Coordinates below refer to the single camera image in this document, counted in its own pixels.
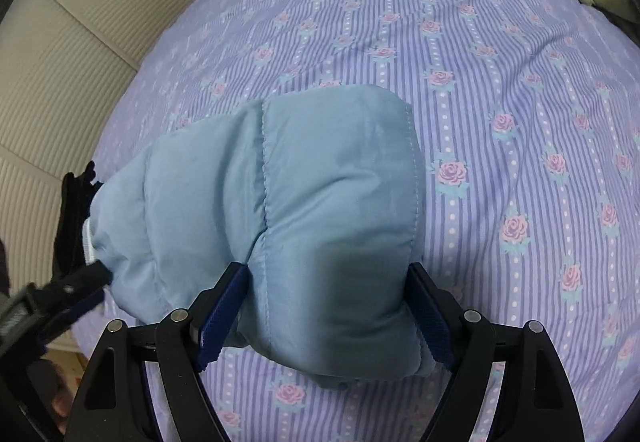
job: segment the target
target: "ribbed wall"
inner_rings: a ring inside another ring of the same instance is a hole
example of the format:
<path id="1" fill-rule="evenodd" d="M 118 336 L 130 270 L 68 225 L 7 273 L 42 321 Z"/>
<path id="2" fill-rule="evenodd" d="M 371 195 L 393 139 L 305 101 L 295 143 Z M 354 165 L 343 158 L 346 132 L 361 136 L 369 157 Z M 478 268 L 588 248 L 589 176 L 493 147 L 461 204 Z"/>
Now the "ribbed wall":
<path id="1" fill-rule="evenodd" d="M 0 237 L 13 289 L 49 281 L 61 178 L 89 161 L 145 54 L 192 1 L 15 0 L 0 23 Z"/>

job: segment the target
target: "pillow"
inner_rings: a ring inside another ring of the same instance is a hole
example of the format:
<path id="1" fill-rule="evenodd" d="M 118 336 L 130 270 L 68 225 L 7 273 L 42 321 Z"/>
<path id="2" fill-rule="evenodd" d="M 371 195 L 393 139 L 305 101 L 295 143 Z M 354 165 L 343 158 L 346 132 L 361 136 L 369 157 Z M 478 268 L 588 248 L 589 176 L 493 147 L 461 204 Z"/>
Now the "pillow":
<path id="1" fill-rule="evenodd" d="M 227 345 L 326 386 L 429 373 L 402 299 L 424 248 L 413 123 L 388 90 L 340 86 L 161 137 L 92 202 L 91 244 L 114 299 L 156 322 L 242 262 L 252 284 Z"/>

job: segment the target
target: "stitching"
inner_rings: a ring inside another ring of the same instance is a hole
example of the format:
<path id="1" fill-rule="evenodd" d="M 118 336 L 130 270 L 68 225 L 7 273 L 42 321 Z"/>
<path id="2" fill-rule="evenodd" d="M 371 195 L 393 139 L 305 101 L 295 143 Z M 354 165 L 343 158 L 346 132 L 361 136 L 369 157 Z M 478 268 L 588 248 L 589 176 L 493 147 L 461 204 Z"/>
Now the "stitching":
<path id="1" fill-rule="evenodd" d="M 414 252 L 414 243 L 415 243 L 415 233 L 418 230 L 418 215 L 420 213 L 420 195 L 418 194 L 418 167 L 417 167 L 417 162 L 415 159 L 415 146 L 414 146 L 414 141 L 412 139 L 412 119 L 411 116 L 412 114 L 409 111 L 409 105 L 406 105 L 404 108 L 405 112 L 406 112 L 406 122 L 407 122 L 407 138 L 409 139 L 409 145 L 411 145 L 411 157 L 414 161 L 414 180 L 415 180 L 415 189 L 414 189 L 414 194 L 415 194 L 415 222 L 414 222 L 414 234 L 412 235 L 411 238 L 411 243 L 409 244 L 409 255 L 407 256 L 407 262 L 405 263 L 405 266 L 409 267 L 409 263 L 412 262 L 411 257 L 412 254 Z M 413 319 L 413 314 L 411 313 L 411 311 L 408 309 L 408 305 L 404 302 L 404 306 L 407 308 L 409 317 L 411 319 Z M 423 343 L 420 342 L 420 339 L 423 339 L 422 333 L 420 332 L 420 327 L 418 326 L 418 323 L 414 320 L 414 327 L 415 327 L 415 337 L 416 337 L 416 341 L 418 343 L 418 353 L 420 355 L 420 361 L 418 362 L 418 368 L 416 368 L 415 373 L 417 373 L 420 368 L 422 367 L 423 361 L 424 361 L 424 346 Z"/>
<path id="2" fill-rule="evenodd" d="M 158 291 L 158 297 L 162 301 L 164 301 L 165 307 L 164 307 L 164 312 L 162 312 L 162 315 L 164 316 L 165 314 L 168 313 L 168 311 L 172 309 L 172 305 L 169 302 L 169 300 L 166 298 L 166 294 L 164 292 L 164 284 L 163 284 L 164 282 L 162 282 L 162 279 L 158 274 L 158 263 L 156 263 L 156 257 L 154 255 L 153 249 L 151 248 L 151 238 L 149 237 L 149 223 L 148 223 L 147 212 L 146 212 L 146 174 L 148 172 L 149 157 L 151 157 L 151 151 L 152 151 L 152 148 L 149 148 L 146 150 L 146 154 L 145 154 L 145 170 L 144 170 L 144 177 L 142 179 L 142 210 L 145 215 L 143 218 L 143 221 L 145 225 L 146 241 L 149 246 L 149 253 L 151 254 L 151 261 L 153 263 L 153 270 L 151 272 L 151 274 L 153 275 L 153 284 L 156 290 Z"/>
<path id="3" fill-rule="evenodd" d="M 262 136 L 262 180 L 264 181 L 264 200 L 262 206 L 264 208 L 264 234 L 262 235 L 262 269 L 264 271 L 264 317 L 266 323 L 266 335 L 267 335 L 267 353 L 266 357 L 271 359 L 271 323 L 269 320 L 269 285 L 267 281 L 267 235 L 269 234 L 269 221 L 267 219 L 267 154 L 266 154 L 266 139 L 264 135 L 264 120 L 266 114 L 266 105 L 268 101 L 263 101 L 260 104 L 262 111 L 262 122 L 260 126 L 260 134 Z"/>
<path id="4" fill-rule="evenodd" d="M 411 255 L 414 252 L 414 243 L 415 243 L 415 233 L 418 230 L 418 215 L 420 213 L 420 195 L 418 194 L 418 167 L 417 167 L 417 162 L 415 160 L 415 147 L 414 147 L 414 141 L 412 139 L 412 134 L 411 134 L 411 130 L 412 130 L 412 122 L 411 122 L 411 113 L 409 112 L 409 106 L 407 105 L 405 108 L 406 111 L 406 120 L 407 120 L 407 131 L 408 131 L 408 138 L 409 138 L 409 144 L 411 145 L 411 156 L 412 159 L 414 161 L 414 180 L 415 180 L 415 222 L 414 222 L 414 234 L 412 235 L 411 238 L 411 244 L 409 246 L 409 257 L 408 257 L 408 261 L 406 266 L 409 266 L 409 263 L 411 263 Z"/>

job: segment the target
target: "black glove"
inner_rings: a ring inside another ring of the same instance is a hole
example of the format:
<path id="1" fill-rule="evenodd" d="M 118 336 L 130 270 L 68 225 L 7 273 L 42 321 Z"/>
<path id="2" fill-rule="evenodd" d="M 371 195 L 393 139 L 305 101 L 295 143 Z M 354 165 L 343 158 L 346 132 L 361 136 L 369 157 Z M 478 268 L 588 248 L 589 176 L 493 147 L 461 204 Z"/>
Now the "black glove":
<path id="1" fill-rule="evenodd" d="M 95 179 L 94 161 L 89 162 L 84 173 L 75 177 L 67 173 L 62 179 L 60 221 L 53 243 L 52 281 L 64 278 L 76 268 L 84 266 L 82 250 L 82 224 L 89 217 L 89 209 L 101 182 Z"/>

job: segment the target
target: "metal screw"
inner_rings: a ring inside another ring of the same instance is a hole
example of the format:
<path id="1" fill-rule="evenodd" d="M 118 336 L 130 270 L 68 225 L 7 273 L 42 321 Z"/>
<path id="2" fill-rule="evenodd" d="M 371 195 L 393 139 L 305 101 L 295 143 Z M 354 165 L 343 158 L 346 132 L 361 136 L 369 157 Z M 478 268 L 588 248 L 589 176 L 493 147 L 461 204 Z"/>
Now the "metal screw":
<path id="1" fill-rule="evenodd" d="M 119 319 L 114 319 L 107 325 L 107 330 L 109 332 L 117 332 L 122 328 L 122 321 Z"/>
<path id="2" fill-rule="evenodd" d="M 542 330 L 545 329 L 545 327 L 543 327 L 542 323 L 539 323 L 538 321 L 529 321 L 529 329 L 532 332 L 539 334 L 540 332 L 542 332 Z"/>
<path id="3" fill-rule="evenodd" d="M 478 323 L 482 319 L 482 316 L 475 310 L 467 310 L 465 312 L 465 319 L 470 323 Z"/>
<path id="4" fill-rule="evenodd" d="M 178 308 L 171 312 L 171 321 L 174 323 L 179 323 L 180 321 L 184 321 L 189 317 L 189 313 L 184 308 Z"/>

